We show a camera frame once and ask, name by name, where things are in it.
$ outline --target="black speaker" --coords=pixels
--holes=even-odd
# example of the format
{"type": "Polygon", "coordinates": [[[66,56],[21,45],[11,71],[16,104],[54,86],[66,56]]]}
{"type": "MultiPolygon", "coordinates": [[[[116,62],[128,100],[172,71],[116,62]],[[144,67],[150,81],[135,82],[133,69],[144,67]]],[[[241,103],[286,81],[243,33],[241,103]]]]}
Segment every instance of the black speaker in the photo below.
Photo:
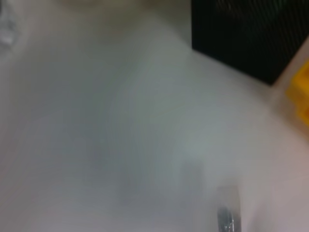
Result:
{"type": "Polygon", "coordinates": [[[269,85],[309,35],[309,0],[191,0],[192,46],[269,85]]]}

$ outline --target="mesh grille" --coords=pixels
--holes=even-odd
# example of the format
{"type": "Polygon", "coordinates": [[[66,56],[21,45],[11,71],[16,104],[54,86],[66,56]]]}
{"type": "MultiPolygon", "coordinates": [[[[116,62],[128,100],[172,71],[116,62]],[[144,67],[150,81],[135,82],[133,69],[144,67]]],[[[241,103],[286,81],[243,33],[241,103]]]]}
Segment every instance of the mesh grille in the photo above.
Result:
{"type": "Polygon", "coordinates": [[[193,48],[273,84],[309,34],[309,0],[192,0],[193,48]]]}

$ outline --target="yellow object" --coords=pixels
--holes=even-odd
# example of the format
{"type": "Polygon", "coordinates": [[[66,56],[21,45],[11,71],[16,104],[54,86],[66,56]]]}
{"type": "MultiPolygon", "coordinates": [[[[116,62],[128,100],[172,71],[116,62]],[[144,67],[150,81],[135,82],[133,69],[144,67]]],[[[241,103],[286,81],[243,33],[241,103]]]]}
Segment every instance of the yellow object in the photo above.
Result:
{"type": "Polygon", "coordinates": [[[296,105],[297,116],[309,126],[309,61],[293,77],[286,95],[296,105]]]}

